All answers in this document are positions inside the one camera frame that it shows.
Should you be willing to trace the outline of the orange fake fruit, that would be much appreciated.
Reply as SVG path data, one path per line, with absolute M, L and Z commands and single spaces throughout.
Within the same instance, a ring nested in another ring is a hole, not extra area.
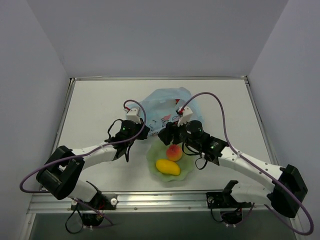
M 182 148 L 179 145 L 172 144 L 166 150 L 166 157 L 169 161 L 177 162 L 183 156 Z

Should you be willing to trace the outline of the blue printed plastic bag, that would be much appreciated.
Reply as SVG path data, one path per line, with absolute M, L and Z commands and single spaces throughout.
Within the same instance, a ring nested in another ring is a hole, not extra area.
M 177 110 L 181 108 L 192 94 L 184 87 L 160 88 L 140 102 L 146 113 L 146 126 L 150 128 L 148 136 L 157 135 L 168 122 L 177 122 Z

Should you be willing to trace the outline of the yellow fake fruit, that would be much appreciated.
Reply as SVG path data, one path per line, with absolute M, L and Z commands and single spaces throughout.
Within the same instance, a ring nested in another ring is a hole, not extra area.
M 167 159 L 158 159 L 155 163 L 155 167 L 162 174 L 173 176 L 179 176 L 181 174 L 179 165 Z

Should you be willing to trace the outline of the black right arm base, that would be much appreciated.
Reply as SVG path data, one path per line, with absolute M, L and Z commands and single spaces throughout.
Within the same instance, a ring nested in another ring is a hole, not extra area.
M 232 228 L 243 223 L 255 206 L 251 202 L 237 202 L 231 196 L 224 197 L 222 192 L 207 192 L 206 203 L 216 223 Z

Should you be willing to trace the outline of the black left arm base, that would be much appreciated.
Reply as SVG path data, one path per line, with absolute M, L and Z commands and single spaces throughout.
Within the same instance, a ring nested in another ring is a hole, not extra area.
M 101 229 L 113 227 L 115 223 L 106 216 L 104 211 L 116 210 L 118 197 L 116 194 L 104 195 L 98 192 L 90 202 L 85 202 L 77 198 L 71 198 L 75 203 L 75 210 L 79 216 L 83 227 L 89 229 Z

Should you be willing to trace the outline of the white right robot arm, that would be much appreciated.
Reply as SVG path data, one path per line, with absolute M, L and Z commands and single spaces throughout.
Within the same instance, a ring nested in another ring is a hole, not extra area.
M 230 168 L 256 181 L 254 185 L 241 185 L 238 180 L 230 180 L 221 192 L 227 207 L 269 205 L 282 216 L 294 218 L 300 208 L 299 203 L 308 192 L 295 166 L 273 165 L 240 152 L 226 141 L 204 132 L 198 120 L 181 126 L 176 122 L 168 122 L 158 137 L 166 146 L 189 146 L 206 161 Z

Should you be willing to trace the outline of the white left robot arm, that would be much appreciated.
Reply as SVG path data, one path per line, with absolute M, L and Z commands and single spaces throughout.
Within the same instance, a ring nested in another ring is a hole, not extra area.
M 78 199 L 90 210 L 101 203 L 101 192 L 93 184 L 80 180 L 81 172 L 89 167 L 118 160 L 125 156 L 129 160 L 129 150 L 135 140 L 145 140 L 150 128 L 144 123 L 122 120 L 119 132 L 109 136 L 100 145 L 70 149 L 59 146 L 37 175 L 36 180 L 57 200 Z

